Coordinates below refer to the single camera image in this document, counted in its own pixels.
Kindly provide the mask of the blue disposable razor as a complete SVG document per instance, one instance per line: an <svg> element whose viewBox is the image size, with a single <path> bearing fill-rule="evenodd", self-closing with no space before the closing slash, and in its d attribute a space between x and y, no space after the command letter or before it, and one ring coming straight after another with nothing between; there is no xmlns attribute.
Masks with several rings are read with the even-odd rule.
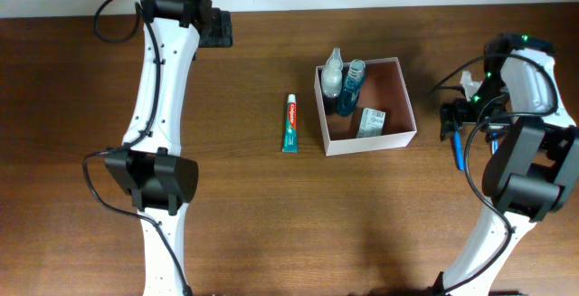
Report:
<svg viewBox="0 0 579 296"><path fill-rule="evenodd" d="M457 169L459 171L464 171L465 170L464 153L463 153L463 148L462 148L460 131L458 129L456 129L453 133L452 145L453 145Z"/></svg>

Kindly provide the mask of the green white soap box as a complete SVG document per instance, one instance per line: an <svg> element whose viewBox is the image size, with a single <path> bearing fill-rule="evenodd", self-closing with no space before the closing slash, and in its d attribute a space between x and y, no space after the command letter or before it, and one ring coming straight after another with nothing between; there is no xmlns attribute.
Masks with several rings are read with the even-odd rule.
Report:
<svg viewBox="0 0 579 296"><path fill-rule="evenodd" d="M382 135L386 113L380 110L364 108L360 120L357 138L372 138Z"/></svg>

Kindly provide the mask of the clear spray bottle purple liquid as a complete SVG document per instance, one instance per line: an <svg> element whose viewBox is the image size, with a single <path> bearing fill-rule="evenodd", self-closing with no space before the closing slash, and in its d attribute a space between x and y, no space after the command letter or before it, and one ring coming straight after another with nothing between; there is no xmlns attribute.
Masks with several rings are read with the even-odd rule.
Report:
<svg viewBox="0 0 579 296"><path fill-rule="evenodd" d="M341 50L336 47L327 59L320 78L324 111L327 116L337 111L337 101L342 89L342 71Z"/></svg>

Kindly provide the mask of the teal mouthwash bottle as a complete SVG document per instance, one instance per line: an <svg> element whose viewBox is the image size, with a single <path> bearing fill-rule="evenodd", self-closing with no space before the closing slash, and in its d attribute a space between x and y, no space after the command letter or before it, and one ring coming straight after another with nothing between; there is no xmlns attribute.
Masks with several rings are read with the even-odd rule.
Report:
<svg viewBox="0 0 579 296"><path fill-rule="evenodd" d="M365 63L361 60L353 60L343 80L343 87L337 105L337 112L340 116L347 117L354 112L364 81Z"/></svg>

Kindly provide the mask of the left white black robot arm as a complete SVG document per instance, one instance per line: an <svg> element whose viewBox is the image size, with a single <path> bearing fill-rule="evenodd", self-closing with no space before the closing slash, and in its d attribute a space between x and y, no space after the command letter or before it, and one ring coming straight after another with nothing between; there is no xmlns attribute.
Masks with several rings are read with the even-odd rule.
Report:
<svg viewBox="0 0 579 296"><path fill-rule="evenodd" d="M145 39L137 101L120 146L101 157L131 199L128 216L142 226L144 293L189 295L185 215L199 168L181 155L186 84L198 49L232 46L232 21L212 0L139 0L135 7Z"/></svg>

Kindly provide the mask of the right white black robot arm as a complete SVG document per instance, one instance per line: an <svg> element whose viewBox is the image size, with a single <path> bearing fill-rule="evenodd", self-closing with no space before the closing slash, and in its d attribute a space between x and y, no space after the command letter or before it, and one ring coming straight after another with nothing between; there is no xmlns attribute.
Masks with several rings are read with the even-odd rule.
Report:
<svg viewBox="0 0 579 296"><path fill-rule="evenodd" d="M440 138L453 138L459 170L483 208L456 261L431 295L490 295L520 240L559 211L578 180L578 127L557 88L551 43L501 33L483 54L485 77L465 65L461 97L440 107Z"/></svg>

